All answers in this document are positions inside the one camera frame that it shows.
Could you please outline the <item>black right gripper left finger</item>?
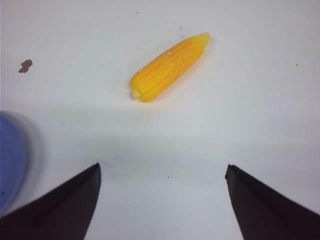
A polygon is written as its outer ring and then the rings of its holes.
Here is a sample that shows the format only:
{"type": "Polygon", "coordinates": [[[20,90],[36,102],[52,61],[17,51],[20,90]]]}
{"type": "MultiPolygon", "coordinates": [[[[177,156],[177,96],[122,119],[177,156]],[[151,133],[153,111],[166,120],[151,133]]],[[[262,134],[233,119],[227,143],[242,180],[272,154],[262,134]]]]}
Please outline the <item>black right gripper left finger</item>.
{"type": "Polygon", "coordinates": [[[44,196],[1,217],[2,240],[83,240],[97,205],[101,168],[92,165],[44,196]]]}

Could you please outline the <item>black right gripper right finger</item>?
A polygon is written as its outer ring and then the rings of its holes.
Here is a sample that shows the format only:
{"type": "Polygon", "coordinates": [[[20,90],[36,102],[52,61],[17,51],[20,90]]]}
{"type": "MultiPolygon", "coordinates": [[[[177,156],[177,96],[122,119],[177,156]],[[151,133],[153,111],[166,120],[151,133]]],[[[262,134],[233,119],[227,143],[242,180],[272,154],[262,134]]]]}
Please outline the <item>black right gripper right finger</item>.
{"type": "Polygon", "coordinates": [[[245,240],[318,240],[320,216],[235,165],[225,174],[230,202],[245,240]]]}

